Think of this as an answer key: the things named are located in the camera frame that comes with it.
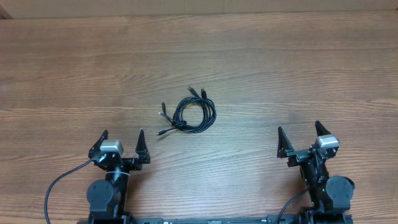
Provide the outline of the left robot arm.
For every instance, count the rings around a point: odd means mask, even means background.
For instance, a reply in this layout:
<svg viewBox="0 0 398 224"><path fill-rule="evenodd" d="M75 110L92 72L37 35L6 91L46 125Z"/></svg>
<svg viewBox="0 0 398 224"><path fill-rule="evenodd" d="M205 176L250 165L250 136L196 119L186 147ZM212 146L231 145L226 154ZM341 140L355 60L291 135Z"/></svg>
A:
<svg viewBox="0 0 398 224"><path fill-rule="evenodd" d="M94 181L86 192L90 204L88 223L135 223L125 211L130 172L139 171L150 163L144 131L140 130L135 152L137 157L123 157L123 145L119 140L108 139L104 130L89 150L88 157L95 166L105 171L105 178Z"/></svg>

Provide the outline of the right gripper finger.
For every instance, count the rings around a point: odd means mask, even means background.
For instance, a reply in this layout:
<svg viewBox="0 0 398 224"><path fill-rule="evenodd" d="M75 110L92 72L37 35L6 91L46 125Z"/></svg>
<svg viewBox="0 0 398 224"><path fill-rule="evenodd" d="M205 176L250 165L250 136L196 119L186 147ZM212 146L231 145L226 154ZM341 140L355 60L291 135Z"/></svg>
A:
<svg viewBox="0 0 398 224"><path fill-rule="evenodd" d="M329 130L327 130L327 128L324 127L324 125L322 125L319 120L315 121L315 128L316 128L317 136L325 136L325 135L331 134L331 132L329 132Z"/></svg>
<svg viewBox="0 0 398 224"><path fill-rule="evenodd" d="M291 156L294 152L294 148L287 138L282 126L278 127L278 138L277 157L281 159Z"/></svg>

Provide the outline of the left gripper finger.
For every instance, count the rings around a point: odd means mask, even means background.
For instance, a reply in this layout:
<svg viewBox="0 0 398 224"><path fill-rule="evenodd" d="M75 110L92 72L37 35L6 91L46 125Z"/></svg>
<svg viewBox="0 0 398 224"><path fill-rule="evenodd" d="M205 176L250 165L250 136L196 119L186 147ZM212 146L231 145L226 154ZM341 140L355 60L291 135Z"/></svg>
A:
<svg viewBox="0 0 398 224"><path fill-rule="evenodd" d="M94 143L94 145L90 148L88 151L88 157L92 158L95 154L96 151L100 150L100 146L103 143L104 140L108 139L108 130L105 129L102 133L102 135L99 137L99 139Z"/></svg>
<svg viewBox="0 0 398 224"><path fill-rule="evenodd" d="M141 129L136 144L136 153L142 164L150 164L150 154L146 145L144 130Z"/></svg>

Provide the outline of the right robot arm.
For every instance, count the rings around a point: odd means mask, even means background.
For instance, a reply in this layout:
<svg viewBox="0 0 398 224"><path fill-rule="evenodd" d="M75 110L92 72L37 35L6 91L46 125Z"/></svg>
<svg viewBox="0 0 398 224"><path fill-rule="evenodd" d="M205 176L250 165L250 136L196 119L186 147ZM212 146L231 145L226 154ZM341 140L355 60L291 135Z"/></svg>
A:
<svg viewBox="0 0 398 224"><path fill-rule="evenodd" d="M327 130L321 122L315 122L317 138L308 149L296 151L283 127L278 127L277 157L287 158L289 167L300 167L300 175L306 188L291 198L276 216L277 223L353 223L346 211L351 208L354 182L344 176L330 176L326 161L336 156L340 140ZM309 194L312 205L302 207L296 215L285 211L304 194Z"/></svg>

